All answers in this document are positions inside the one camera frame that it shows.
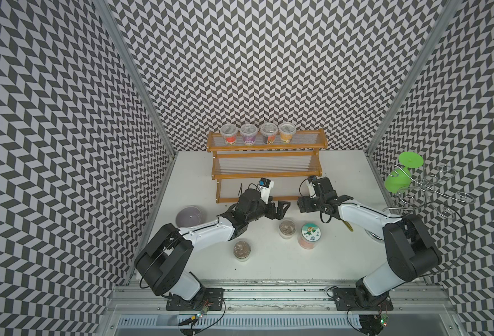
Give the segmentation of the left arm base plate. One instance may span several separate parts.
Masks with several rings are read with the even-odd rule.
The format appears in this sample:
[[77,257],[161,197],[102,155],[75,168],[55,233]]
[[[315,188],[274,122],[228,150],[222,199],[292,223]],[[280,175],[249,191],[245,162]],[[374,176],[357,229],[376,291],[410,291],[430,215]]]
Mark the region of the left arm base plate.
[[179,295],[170,294],[167,298],[166,310],[187,312],[208,309],[209,311],[220,311],[223,308],[224,293],[223,288],[203,287],[190,300],[184,300]]

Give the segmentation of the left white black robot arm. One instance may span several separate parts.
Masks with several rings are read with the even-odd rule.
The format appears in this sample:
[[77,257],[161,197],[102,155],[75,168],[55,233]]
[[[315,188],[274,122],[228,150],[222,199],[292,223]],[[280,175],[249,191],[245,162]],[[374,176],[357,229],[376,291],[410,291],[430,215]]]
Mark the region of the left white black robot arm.
[[244,234],[248,225],[265,217],[282,220],[290,208],[288,201],[273,202],[268,188],[247,189],[216,220],[190,228],[163,225],[135,258],[141,275],[140,288],[150,289],[167,299],[168,310],[201,310],[210,305],[220,310],[223,289],[207,288],[185,267],[195,253]]

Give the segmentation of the clear seed container red label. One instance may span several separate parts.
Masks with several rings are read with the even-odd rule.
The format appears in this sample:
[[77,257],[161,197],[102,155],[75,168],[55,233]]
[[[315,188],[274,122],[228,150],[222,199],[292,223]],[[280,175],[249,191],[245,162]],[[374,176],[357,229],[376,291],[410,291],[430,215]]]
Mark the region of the clear seed container red label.
[[225,140],[226,144],[234,145],[237,141],[238,129],[236,125],[231,123],[224,124],[220,127],[220,135]]

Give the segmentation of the orange wooden tiered shelf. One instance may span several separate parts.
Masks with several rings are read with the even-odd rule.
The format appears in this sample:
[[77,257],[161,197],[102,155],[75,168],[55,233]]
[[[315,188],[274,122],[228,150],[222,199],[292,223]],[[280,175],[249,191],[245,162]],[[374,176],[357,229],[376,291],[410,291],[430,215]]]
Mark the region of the orange wooden tiered shelf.
[[254,145],[240,138],[233,145],[210,132],[206,142],[212,154],[211,178],[217,183],[216,203],[233,203],[237,197],[222,197],[221,187],[227,179],[268,179],[321,176],[320,151],[328,147],[323,129],[300,130],[288,144],[276,140],[265,144],[258,134]]

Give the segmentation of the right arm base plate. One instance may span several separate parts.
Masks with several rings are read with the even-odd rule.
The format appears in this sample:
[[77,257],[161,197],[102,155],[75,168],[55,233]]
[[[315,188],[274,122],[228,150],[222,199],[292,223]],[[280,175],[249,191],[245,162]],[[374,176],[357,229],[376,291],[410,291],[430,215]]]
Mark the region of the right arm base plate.
[[372,296],[363,293],[357,288],[331,288],[330,297],[335,302],[338,311],[348,311],[349,309],[385,312],[394,310],[394,306],[388,293],[379,296]]

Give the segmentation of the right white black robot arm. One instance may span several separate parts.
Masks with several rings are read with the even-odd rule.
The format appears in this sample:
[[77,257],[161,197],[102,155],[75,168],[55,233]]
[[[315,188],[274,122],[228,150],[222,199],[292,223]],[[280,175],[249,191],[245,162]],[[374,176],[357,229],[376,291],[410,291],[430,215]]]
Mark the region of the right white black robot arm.
[[441,253],[420,216],[393,215],[360,204],[350,196],[339,196],[327,177],[310,176],[306,181],[309,195],[297,200],[300,212],[318,212],[356,224],[384,243],[386,262],[357,280],[354,292],[345,288],[334,291],[342,301],[351,299],[351,307],[375,309],[388,302],[392,289],[441,263]]

